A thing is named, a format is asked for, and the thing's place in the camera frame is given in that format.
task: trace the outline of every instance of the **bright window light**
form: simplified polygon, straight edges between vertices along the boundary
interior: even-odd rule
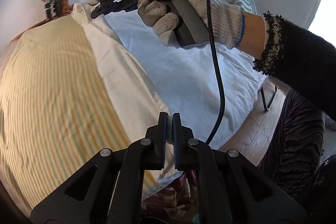
[[[309,29],[336,47],[336,0],[321,0]]]

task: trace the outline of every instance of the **gloved hand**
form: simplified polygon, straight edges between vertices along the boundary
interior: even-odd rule
[[[188,1],[208,26],[206,0]],[[224,44],[228,49],[238,46],[244,33],[244,16],[239,6],[227,4],[220,0],[210,1],[215,40]],[[167,13],[166,5],[154,0],[139,0],[138,8],[139,13],[157,16],[153,31],[163,45],[179,47],[174,33],[174,29],[179,23],[177,15]]]

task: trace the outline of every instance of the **device handle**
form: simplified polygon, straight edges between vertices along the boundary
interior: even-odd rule
[[[188,0],[159,1],[168,7],[168,12],[176,14],[179,18],[175,35],[181,48],[190,48],[210,41],[208,28]],[[160,16],[145,15],[143,10],[144,7],[140,7],[138,10],[142,21],[147,26],[153,27]]]

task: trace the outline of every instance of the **black sweater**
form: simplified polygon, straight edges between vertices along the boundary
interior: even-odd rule
[[[264,16],[269,39],[254,69],[283,81],[336,120],[335,47],[281,16]]]

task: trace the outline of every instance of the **black cable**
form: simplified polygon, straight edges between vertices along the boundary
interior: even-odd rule
[[[210,0],[207,1],[207,16],[208,16],[208,29],[209,29],[209,35],[210,35],[210,46],[211,46],[211,54],[212,54],[212,61],[213,66],[215,68],[215,74],[216,79],[218,83],[218,90],[219,90],[219,98],[220,98],[220,108],[219,108],[219,114],[216,120],[216,123],[208,137],[205,143],[210,144],[213,137],[215,136],[217,129],[219,128],[219,125],[221,124],[221,121],[223,119],[224,110],[225,110],[225,94],[224,94],[224,87],[221,77],[221,71],[219,70],[218,65],[218,59],[217,59],[217,53],[216,53],[216,46],[215,46],[215,38],[213,36],[213,29],[212,29],[212,19],[211,19],[211,3]]]

